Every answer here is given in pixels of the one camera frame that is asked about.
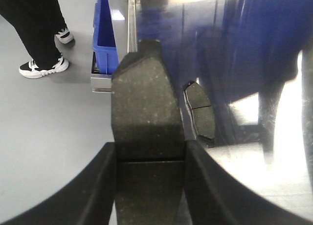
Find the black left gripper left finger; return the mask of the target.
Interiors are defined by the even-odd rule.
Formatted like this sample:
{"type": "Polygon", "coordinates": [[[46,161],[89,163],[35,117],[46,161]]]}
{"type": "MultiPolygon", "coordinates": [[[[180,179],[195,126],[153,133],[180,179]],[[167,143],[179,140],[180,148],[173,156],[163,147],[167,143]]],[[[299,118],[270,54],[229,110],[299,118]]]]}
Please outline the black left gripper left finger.
{"type": "Polygon", "coordinates": [[[6,225],[107,225],[116,187],[115,145],[106,143],[71,182],[6,225]]]}

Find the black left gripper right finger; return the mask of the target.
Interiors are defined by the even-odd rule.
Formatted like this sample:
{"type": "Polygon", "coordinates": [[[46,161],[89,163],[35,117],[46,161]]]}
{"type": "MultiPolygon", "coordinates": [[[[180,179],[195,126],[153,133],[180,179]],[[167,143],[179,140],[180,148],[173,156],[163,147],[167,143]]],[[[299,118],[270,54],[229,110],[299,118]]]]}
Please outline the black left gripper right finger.
{"type": "Polygon", "coordinates": [[[185,143],[184,191],[195,225],[310,225],[227,173],[195,140],[185,143]]]}

